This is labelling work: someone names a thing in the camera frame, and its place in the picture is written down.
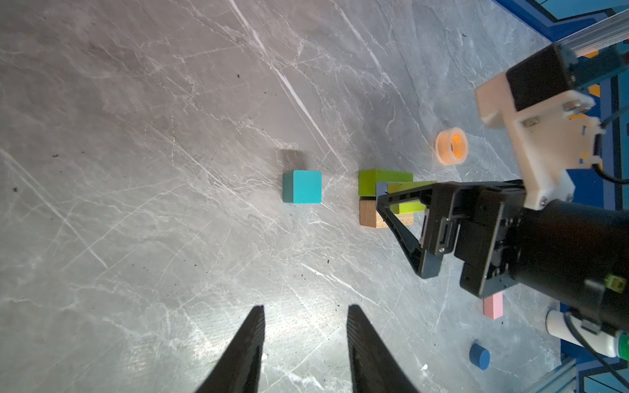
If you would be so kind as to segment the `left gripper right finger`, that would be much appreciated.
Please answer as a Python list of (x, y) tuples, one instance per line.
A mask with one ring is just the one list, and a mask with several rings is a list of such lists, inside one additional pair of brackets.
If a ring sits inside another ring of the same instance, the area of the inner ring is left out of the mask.
[(347, 340), (353, 392), (419, 392), (358, 305), (348, 308)]

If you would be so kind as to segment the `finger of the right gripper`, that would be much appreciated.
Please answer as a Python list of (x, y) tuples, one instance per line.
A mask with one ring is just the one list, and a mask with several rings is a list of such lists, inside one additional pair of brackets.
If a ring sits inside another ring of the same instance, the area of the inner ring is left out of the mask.
[(376, 210), (388, 225), (404, 252), (414, 273), (422, 279), (435, 278), (442, 267), (442, 255), (434, 255), (425, 250), (412, 232), (396, 218), (391, 206), (411, 201), (430, 202), (433, 185), (411, 188), (398, 193), (389, 193), (376, 199)]

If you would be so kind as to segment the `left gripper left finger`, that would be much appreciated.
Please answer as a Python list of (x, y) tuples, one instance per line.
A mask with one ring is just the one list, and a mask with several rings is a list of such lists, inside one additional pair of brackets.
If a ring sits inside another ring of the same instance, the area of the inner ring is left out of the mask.
[(254, 306), (197, 392), (257, 392), (264, 341), (264, 306)]

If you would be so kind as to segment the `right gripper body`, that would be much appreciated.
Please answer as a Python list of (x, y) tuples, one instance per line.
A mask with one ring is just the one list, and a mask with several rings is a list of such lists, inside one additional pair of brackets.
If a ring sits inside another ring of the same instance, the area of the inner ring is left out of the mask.
[(439, 275), (443, 257), (464, 262), (460, 286), (485, 299), (509, 288), (504, 262), (508, 232), (524, 207), (524, 182), (436, 183), (421, 196), (427, 215), (420, 239), (419, 276)]

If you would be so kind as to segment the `natural wood rectangular block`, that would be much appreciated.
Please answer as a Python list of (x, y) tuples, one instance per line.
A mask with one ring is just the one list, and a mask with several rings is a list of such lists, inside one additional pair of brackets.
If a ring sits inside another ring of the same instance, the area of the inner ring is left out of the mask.
[[(360, 225), (372, 229), (386, 229), (388, 225), (383, 220), (382, 216), (378, 214), (377, 201), (374, 198), (360, 198), (359, 211), (360, 211)], [(414, 214), (402, 214), (396, 215), (405, 226), (411, 226), (414, 224)]]

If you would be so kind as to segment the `pink rectangular block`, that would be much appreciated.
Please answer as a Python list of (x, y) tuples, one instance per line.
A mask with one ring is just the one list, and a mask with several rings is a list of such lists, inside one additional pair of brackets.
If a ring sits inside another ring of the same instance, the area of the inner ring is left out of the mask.
[(499, 319), (504, 315), (504, 299), (502, 292), (488, 296), (483, 300), (483, 315), (492, 320)]

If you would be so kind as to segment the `blue cube block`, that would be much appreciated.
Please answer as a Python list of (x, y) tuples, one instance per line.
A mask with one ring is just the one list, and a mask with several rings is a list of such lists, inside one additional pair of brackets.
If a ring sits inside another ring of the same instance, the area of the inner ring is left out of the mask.
[(376, 198), (380, 198), (388, 194), (388, 182), (380, 182), (376, 184)]

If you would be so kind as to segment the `dark green rectangular block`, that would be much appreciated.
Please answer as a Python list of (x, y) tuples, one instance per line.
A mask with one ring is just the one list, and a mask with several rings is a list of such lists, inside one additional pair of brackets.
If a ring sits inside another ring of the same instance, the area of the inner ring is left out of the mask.
[(371, 169), (360, 170), (358, 180), (358, 195), (360, 197), (375, 197), (378, 183), (412, 182), (414, 175), (411, 172)]

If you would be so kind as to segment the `teal cube block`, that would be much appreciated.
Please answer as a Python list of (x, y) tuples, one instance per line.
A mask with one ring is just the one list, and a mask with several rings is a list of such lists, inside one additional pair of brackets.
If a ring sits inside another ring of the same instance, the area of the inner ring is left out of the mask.
[(319, 171), (293, 170), (283, 174), (283, 202), (320, 204), (323, 182)]

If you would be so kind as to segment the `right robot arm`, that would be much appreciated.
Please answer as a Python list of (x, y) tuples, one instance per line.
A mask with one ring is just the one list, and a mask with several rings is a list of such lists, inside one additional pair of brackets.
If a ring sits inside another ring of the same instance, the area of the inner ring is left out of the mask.
[(538, 211), (520, 180), (434, 183), (381, 196), (377, 211), (414, 272), (464, 266), (460, 286), (485, 299), (522, 284), (578, 312), (592, 332), (628, 328), (628, 214), (570, 201)]

